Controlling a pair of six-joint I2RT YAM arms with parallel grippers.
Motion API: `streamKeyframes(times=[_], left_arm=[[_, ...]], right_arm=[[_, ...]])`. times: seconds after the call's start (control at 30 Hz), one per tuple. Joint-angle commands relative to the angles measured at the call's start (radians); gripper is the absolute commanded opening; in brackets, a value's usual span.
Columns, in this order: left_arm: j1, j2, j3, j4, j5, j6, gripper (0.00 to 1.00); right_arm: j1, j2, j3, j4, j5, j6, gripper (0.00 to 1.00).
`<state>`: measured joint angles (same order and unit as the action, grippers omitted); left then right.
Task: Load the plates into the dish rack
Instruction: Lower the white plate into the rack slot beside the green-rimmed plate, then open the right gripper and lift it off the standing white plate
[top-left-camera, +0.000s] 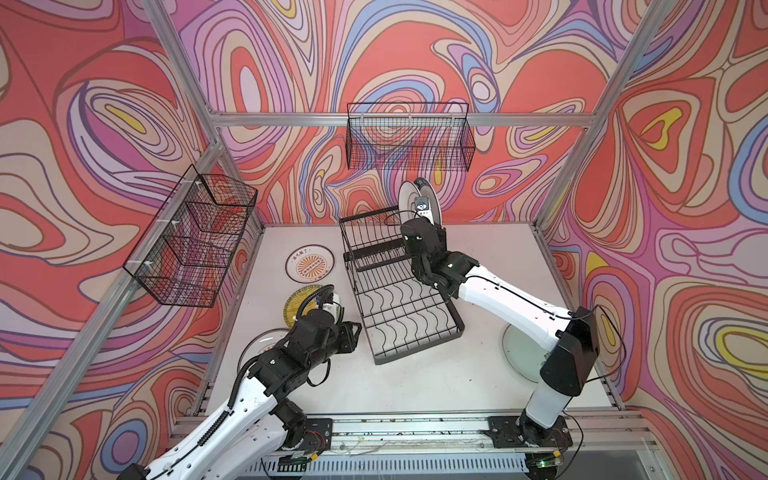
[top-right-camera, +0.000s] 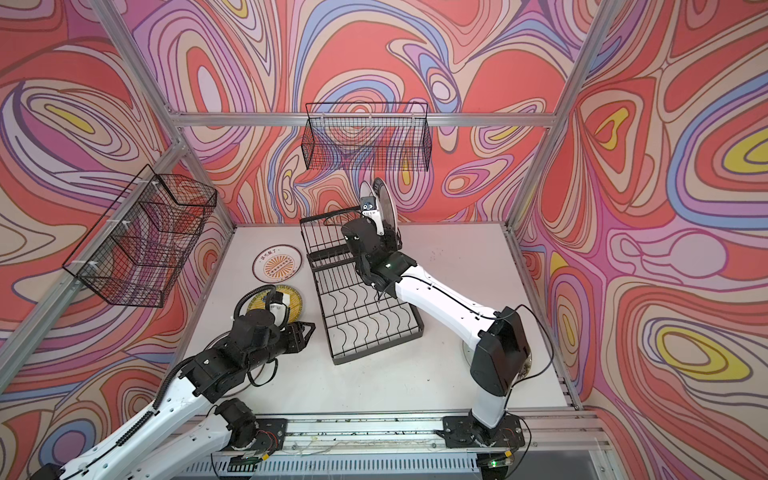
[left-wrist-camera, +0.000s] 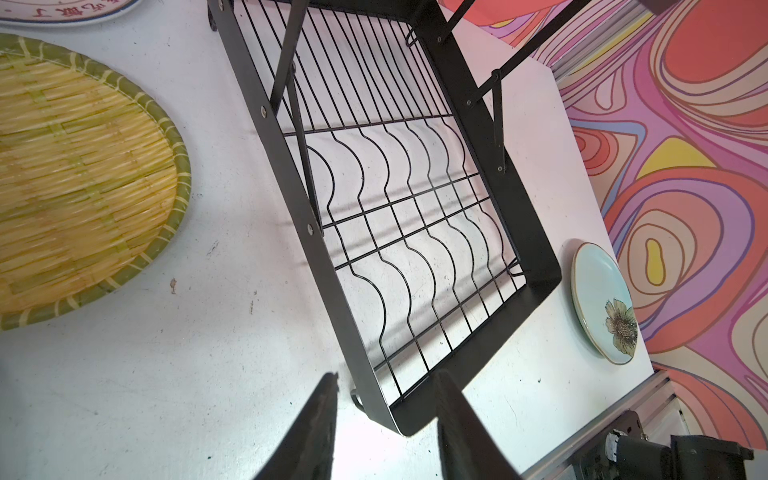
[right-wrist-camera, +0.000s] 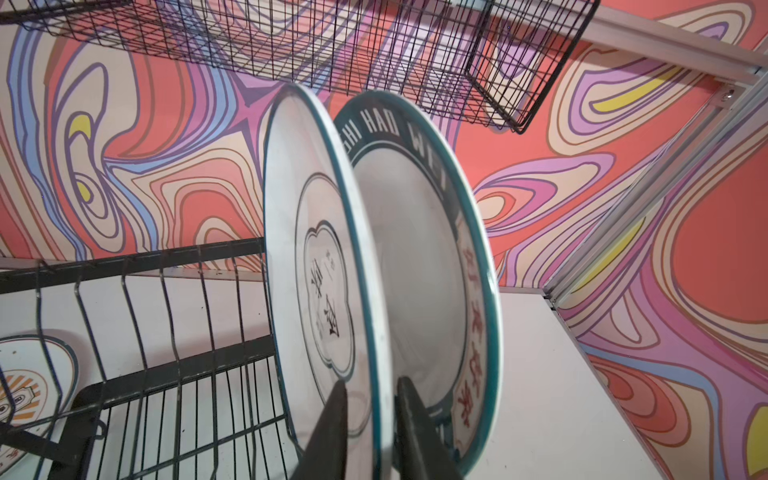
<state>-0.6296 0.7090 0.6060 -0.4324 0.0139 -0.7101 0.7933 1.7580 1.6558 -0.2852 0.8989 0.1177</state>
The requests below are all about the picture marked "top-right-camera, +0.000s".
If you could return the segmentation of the black metal dish rack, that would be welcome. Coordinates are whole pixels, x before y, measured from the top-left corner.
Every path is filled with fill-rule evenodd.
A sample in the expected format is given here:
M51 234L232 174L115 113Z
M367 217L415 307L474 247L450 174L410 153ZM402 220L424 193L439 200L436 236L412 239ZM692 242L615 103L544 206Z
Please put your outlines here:
M377 292L355 271L341 228L360 217L359 210L345 208L299 221L336 365L416 340L424 333L415 307Z

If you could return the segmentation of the green rimmed white plate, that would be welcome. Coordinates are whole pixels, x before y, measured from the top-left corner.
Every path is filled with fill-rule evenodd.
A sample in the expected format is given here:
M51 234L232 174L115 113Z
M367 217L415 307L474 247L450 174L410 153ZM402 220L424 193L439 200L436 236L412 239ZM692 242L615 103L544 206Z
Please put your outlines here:
M385 181L376 178L373 192L377 198L376 225L380 235L396 239L398 234L397 208L393 196Z

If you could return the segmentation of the pale green flower plate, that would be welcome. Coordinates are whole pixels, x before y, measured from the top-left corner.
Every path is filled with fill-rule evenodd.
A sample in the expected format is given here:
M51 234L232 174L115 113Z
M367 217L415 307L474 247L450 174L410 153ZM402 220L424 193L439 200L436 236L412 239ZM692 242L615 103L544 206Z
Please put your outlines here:
M474 356L474 350L466 342L462 342L461 351L466 366L470 368Z

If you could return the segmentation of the white plate with clover emblem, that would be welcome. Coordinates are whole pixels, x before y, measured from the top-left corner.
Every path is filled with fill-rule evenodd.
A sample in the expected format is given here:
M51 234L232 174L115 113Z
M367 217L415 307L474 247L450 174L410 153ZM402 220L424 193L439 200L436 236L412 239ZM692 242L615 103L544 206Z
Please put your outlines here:
M377 195L367 181L363 181L360 185L360 209L362 211L378 209Z

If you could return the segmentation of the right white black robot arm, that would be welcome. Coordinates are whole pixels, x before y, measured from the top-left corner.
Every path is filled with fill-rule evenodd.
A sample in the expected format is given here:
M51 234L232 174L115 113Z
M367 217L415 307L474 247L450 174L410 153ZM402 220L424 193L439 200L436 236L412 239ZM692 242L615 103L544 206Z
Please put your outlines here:
M520 315L510 307L485 307L441 283L389 244L367 217L345 223L341 233L366 285L426 312L470 349L475 402L463 418L466 430L446 425L443 438L453 444L467 439L493 446L506 417L508 395L531 356Z

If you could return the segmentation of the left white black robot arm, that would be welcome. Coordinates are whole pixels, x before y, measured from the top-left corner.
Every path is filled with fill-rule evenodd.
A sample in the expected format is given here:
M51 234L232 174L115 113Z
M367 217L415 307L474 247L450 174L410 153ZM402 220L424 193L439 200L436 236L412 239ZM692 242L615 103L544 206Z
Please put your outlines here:
M229 392L252 371L297 354L315 326L278 327L268 310L235 319L211 348L183 360L161 383L153 402L106 439L64 465L46 464L35 479L171 479L204 456L231 448L272 455L282 446L275 428Z

